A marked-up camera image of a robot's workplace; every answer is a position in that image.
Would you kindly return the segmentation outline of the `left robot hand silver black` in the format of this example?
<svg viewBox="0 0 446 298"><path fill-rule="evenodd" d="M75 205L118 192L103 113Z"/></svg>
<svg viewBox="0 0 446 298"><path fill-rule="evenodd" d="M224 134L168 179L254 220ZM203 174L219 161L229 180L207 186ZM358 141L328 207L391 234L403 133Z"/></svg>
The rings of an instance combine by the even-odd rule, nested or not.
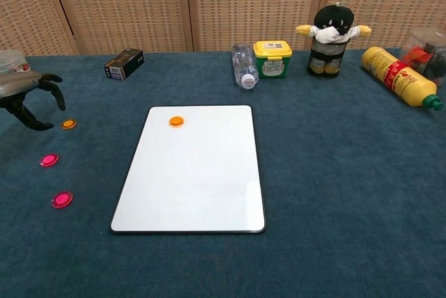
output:
<svg viewBox="0 0 446 298"><path fill-rule="evenodd" d="M61 111L66 110L63 93L56 83L63 79L51 73L27 72L1 73L1 108L14 115L23 125L31 130L45 131L54 127L52 123L39 121L25 106L27 93L40 89L50 92Z"/></svg>

